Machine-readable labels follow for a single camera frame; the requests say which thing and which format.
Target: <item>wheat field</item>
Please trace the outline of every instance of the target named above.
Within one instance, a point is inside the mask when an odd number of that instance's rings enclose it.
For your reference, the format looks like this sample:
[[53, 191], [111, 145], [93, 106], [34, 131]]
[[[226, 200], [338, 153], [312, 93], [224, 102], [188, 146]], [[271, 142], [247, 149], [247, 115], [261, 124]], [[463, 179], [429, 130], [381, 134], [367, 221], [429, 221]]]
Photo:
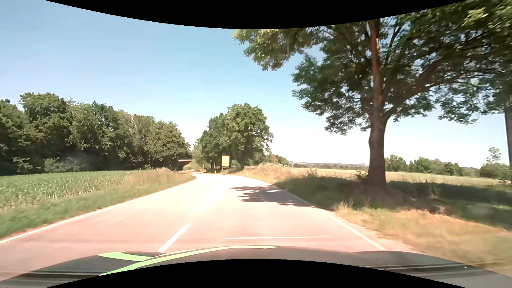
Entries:
[[[355, 179], [355, 170], [338, 170], [338, 169], [311, 169], [311, 168], [288, 168], [280, 165], [262, 164], [260, 167], [248, 167], [251, 170], [272, 170], [276, 174], [276, 178], [284, 178], [287, 176], [301, 176], [309, 172], [315, 171], [318, 176], [327, 177], [340, 177], [345, 179]], [[436, 175], [426, 173], [409, 173], [409, 172], [386, 172], [386, 180], [389, 181], [407, 181], [412, 183], [418, 182], [431, 182], [431, 183], [445, 183], [453, 185], [465, 186], [487, 186], [499, 184], [499, 180], [489, 178], [474, 178], [474, 177], [461, 177], [461, 176], [448, 176]]]

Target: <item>dashed center line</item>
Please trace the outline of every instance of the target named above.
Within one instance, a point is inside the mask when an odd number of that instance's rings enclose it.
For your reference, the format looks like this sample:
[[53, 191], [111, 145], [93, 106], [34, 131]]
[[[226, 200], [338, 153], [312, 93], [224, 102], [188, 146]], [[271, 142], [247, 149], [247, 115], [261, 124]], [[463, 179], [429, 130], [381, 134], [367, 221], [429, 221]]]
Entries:
[[210, 207], [210, 206], [215, 202], [215, 200], [216, 200], [216, 199], [212, 199], [212, 200], [210, 201], [210, 203], [208, 203], [208, 204], [203, 208], [203, 210], [201, 210], [201, 212], [206, 211], [206, 209], [208, 209], [208, 207]]
[[162, 247], [160, 247], [160, 249], [158, 249], [157, 252], [165, 252], [165, 250], [167, 250], [167, 248], [169, 248], [169, 246], [171, 246], [174, 243], [174, 241], [176, 241], [181, 236], [181, 234], [183, 234], [189, 227], [190, 224], [183, 226], [183, 228], [180, 229], [180, 231], [178, 231], [176, 234], [174, 234], [174, 236], [171, 239], [169, 239], [169, 241], [167, 241], [167, 243], [165, 243]]
[[332, 236], [298, 236], [298, 237], [227, 237], [223, 239], [292, 239], [292, 238], [324, 238]]

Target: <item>asphalt road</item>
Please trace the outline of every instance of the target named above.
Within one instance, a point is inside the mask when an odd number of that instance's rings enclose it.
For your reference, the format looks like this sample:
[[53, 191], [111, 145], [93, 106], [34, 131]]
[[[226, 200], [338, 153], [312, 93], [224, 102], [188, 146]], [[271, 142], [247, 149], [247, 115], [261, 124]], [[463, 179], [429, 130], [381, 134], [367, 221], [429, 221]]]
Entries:
[[0, 240], [0, 280], [79, 257], [231, 245], [384, 250], [332, 215], [262, 181], [196, 174], [180, 186], [16, 239]]

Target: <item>blue sky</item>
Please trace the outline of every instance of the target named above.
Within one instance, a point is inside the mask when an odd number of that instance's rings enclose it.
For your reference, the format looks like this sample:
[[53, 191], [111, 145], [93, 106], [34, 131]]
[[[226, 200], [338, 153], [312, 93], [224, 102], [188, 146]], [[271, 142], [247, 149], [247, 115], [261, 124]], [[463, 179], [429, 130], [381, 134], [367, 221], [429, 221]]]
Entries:
[[[112, 16], [41, 0], [0, 3], [0, 98], [52, 92], [178, 124], [193, 144], [232, 104], [259, 106], [275, 134], [273, 153], [304, 162], [368, 163], [368, 133], [325, 132], [324, 118], [291, 96], [300, 58], [262, 71], [231, 38], [234, 30]], [[503, 115], [473, 125], [429, 117], [391, 122], [385, 154], [480, 167], [487, 149], [506, 159]]]

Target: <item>signpost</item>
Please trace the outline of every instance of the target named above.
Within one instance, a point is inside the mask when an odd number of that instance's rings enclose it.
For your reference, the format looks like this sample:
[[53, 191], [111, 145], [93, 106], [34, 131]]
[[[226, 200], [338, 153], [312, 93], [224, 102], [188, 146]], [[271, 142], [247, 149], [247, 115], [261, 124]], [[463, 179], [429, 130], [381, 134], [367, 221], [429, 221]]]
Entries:
[[222, 155], [221, 166], [222, 166], [222, 169], [224, 169], [224, 167], [229, 167], [229, 155]]

